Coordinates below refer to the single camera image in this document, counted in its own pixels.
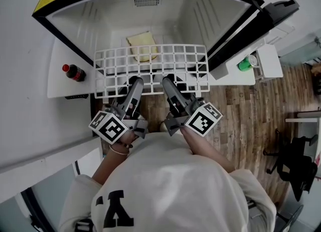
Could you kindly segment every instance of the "person's left arm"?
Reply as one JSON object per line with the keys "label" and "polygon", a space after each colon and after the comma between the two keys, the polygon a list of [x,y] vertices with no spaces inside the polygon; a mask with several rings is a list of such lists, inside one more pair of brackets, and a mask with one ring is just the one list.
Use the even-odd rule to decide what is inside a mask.
{"label": "person's left arm", "polygon": [[[121,138],[122,142],[131,143],[135,136],[133,133]],[[93,227],[91,221],[91,202],[98,193],[102,185],[106,182],[110,174],[127,158],[129,149],[124,144],[114,144],[111,146],[116,153],[109,150],[107,156],[99,165],[92,178],[86,175],[79,175],[72,183],[67,198],[64,203],[60,218],[59,231],[74,232],[76,226],[86,226],[87,229]]]}

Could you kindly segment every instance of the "white grid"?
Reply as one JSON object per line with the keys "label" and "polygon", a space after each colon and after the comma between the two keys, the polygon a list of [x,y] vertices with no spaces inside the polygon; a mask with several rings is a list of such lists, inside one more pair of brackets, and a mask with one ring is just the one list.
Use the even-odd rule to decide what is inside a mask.
{"label": "white grid", "polygon": [[[175,75],[176,85],[187,86],[182,93],[210,91],[204,45],[162,44],[101,50],[95,52],[94,64],[95,98],[126,96],[133,76],[144,81],[142,95],[163,94],[162,79],[169,74]],[[205,65],[206,70],[199,71],[199,65]],[[195,66],[195,71],[188,71]],[[119,94],[123,88],[126,94]]]}

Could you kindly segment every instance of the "red bottle cap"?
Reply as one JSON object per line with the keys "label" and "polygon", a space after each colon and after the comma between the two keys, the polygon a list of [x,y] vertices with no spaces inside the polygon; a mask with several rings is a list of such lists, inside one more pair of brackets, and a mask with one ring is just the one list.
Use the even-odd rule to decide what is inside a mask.
{"label": "red bottle cap", "polygon": [[69,65],[68,64],[64,64],[64,66],[62,66],[62,70],[64,71],[64,72],[68,72],[69,71]]}

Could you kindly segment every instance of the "white marker cube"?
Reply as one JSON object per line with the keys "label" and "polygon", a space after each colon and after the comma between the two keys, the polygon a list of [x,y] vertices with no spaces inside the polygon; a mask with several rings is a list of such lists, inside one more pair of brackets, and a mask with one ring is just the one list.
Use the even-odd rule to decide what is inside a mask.
{"label": "white marker cube", "polygon": [[199,107],[185,126],[204,137],[222,118],[222,114],[209,102]]}
{"label": "white marker cube", "polygon": [[101,110],[91,121],[89,128],[111,145],[128,130],[128,127],[114,114]]}

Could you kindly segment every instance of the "bracelet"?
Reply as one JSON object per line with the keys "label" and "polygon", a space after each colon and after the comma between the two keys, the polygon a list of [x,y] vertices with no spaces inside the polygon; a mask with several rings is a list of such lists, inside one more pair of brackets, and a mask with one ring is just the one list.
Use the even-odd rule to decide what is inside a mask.
{"label": "bracelet", "polygon": [[120,155],[128,155],[128,154],[123,154],[123,153],[120,153],[120,152],[118,152],[118,151],[115,151],[115,150],[111,147],[111,145],[109,145],[109,148],[110,148],[114,153],[117,153],[117,154],[120,154]]}

